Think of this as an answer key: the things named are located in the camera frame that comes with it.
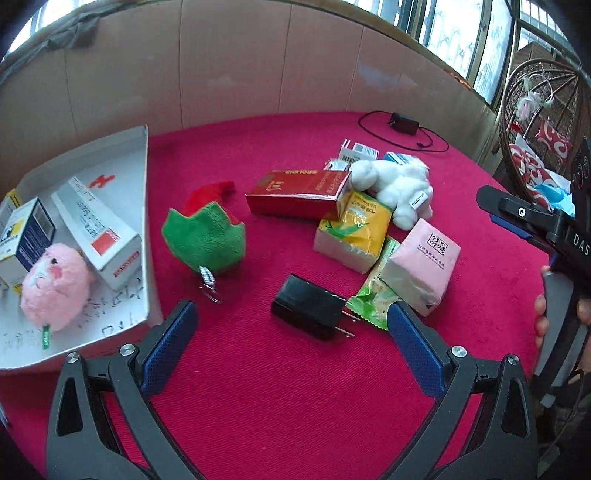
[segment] white box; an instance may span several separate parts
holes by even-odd
[[[47,350],[41,345],[41,330],[18,306],[18,295],[12,290],[5,292],[0,296],[0,374],[59,370],[71,351],[86,358],[107,355],[125,343],[141,340],[150,326],[162,323],[148,230],[147,150],[147,127],[132,128],[54,158],[25,175],[17,186],[23,200],[39,196],[43,202],[56,226],[54,243],[77,248],[51,194],[73,176],[88,187],[102,175],[114,175],[102,188],[90,190],[139,233],[142,268],[117,291],[97,276],[81,314],[63,330],[51,334]]]
[[[57,211],[88,261],[113,290],[141,266],[142,239],[73,177],[51,195]]]
[[[51,245],[55,231],[37,197],[10,215],[0,235],[0,277],[18,294],[29,270]]]
[[[375,148],[355,143],[353,148],[349,148],[351,140],[345,139],[343,144],[340,146],[339,159],[345,160],[349,163],[355,163],[358,160],[377,160],[378,151]]]

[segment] red cross logo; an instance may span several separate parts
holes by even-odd
[[[97,177],[92,181],[89,188],[92,189],[94,187],[98,187],[101,189],[102,187],[107,185],[111,180],[114,180],[114,179],[115,179],[115,175],[110,175],[108,177],[101,175],[100,177]]]

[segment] black power adapter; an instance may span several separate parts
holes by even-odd
[[[418,122],[416,120],[396,112],[390,116],[388,125],[402,134],[416,135],[418,131]]]
[[[338,327],[346,300],[297,275],[290,274],[273,300],[271,313],[320,340],[332,340],[336,332],[354,335]]]

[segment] red and white cushion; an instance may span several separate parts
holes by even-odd
[[[531,191],[534,201],[551,210],[546,197],[535,188],[540,183],[558,188],[548,170],[544,168],[544,164],[529,148],[525,150],[516,144],[509,145],[509,148],[511,149],[513,165],[519,171],[527,189]]]
[[[542,119],[540,131],[535,138],[538,142],[546,145],[550,151],[556,153],[562,163],[566,161],[570,149],[573,148],[567,138],[564,135],[559,134],[545,118]]]
[[[549,211],[552,211],[552,208],[550,208],[550,202],[548,202],[548,199],[543,194],[538,192],[538,190],[536,190],[535,188],[533,188],[530,185],[526,185],[526,187],[531,192],[531,195],[534,198],[534,201],[538,205],[544,207],[545,209],[548,209]]]

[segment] white plush toy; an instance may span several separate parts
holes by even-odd
[[[393,209],[392,222],[402,230],[412,230],[419,218],[429,220],[433,216],[429,170],[419,159],[406,165],[389,160],[358,160],[349,170],[353,188],[360,192],[372,190],[380,202]]]

